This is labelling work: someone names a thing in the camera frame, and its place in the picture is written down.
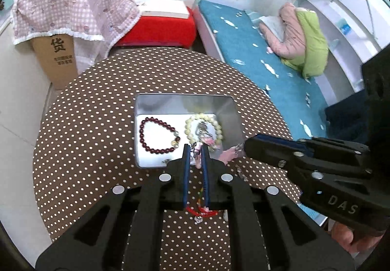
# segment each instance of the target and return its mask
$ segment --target red cloth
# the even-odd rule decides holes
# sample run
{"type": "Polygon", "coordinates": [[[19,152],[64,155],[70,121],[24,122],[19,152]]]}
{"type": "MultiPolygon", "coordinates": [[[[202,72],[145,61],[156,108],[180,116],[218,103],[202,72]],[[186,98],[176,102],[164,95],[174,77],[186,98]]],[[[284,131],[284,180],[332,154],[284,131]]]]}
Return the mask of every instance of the red cloth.
{"type": "Polygon", "coordinates": [[[188,19],[142,16],[116,46],[173,46],[190,48],[196,37],[192,10],[188,19]]]}

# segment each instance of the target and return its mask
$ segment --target gingham blanket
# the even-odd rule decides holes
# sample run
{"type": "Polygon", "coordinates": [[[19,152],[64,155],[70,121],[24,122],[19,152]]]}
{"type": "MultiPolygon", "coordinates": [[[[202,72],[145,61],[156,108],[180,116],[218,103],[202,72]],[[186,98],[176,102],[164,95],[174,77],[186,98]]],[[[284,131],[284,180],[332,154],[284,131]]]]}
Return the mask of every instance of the gingham blanket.
{"type": "Polygon", "coordinates": [[[11,10],[15,45],[38,36],[69,34],[94,41],[89,48],[83,43],[82,50],[93,60],[106,58],[139,17],[135,0],[14,0],[11,10]]]}

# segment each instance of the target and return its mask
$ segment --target green blanket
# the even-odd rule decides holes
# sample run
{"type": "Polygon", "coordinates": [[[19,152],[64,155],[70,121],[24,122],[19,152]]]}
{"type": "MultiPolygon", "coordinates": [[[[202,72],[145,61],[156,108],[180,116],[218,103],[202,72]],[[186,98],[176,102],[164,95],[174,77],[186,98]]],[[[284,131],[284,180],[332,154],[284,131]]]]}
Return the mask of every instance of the green blanket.
{"type": "Polygon", "coordinates": [[[282,58],[285,65],[302,72],[304,78],[323,74],[328,63],[328,43],[319,27],[318,16],[311,11],[297,11],[306,38],[306,52],[304,56],[295,59],[282,58]]]}

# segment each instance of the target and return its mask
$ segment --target brown tablecloth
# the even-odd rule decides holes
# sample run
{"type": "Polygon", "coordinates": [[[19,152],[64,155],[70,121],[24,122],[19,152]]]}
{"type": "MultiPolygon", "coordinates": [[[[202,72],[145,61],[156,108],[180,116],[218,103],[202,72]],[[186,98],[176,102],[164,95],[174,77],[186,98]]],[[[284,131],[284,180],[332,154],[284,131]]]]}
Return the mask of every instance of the brown tablecloth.
{"type": "MultiPolygon", "coordinates": [[[[36,200],[51,238],[57,239],[117,184],[138,187],[150,173],[135,165],[134,103],[137,93],[220,94],[235,98],[246,137],[257,133],[291,139],[278,110],[252,81],[219,60],[177,48],[119,50],[75,79],[41,125],[34,155],[36,200]]],[[[299,189],[283,170],[241,157],[254,187],[280,187],[297,201],[299,189]]],[[[194,206],[202,175],[193,168],[194,206]]],[[[164,217],[161,270],[228,270],[228,223],[222,214],[195,224],[188,212],[164,217]]]]}

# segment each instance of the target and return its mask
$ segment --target dark red bead bracelet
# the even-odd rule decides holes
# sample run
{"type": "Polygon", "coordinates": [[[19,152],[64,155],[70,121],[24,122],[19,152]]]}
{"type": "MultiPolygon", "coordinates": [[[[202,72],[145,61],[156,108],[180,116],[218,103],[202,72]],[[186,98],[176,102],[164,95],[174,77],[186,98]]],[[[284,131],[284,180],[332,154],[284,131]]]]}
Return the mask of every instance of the dark red bead bracelet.
{"type": "Polygon", "coordinates": [[[176,131],[176,129],[174,127],[172,127],[171,125],[168,125],[166,122],[163,122],[163,121],[161,121],[161,120],[159,120],[157,118],[154,118],[154,117],[146,117],[141,122],[141,125],[140,125],[140,143],[142,143],[142,146],[143,146],[143,148],[146,151],[149,151],[150,153],[155,153],[155,154],[170,153],[170,152],[173,152],[176,148],[179,147],[179,141],[180,141],[179,133],[176,131]],[[145,123],[146,122],[154,122],[155,124],[161,125],[164,128],[166,128],[167,130],[169,130],[171,133],[173,133],[175,135],[175,139],[171,142],[173,147],[170,147],[170,148],[167,148],[167,149],[153,149],[153,148],[149,147],[146,144],[145,139],[144,139],[144,127],[145,127],[145,123]]]}

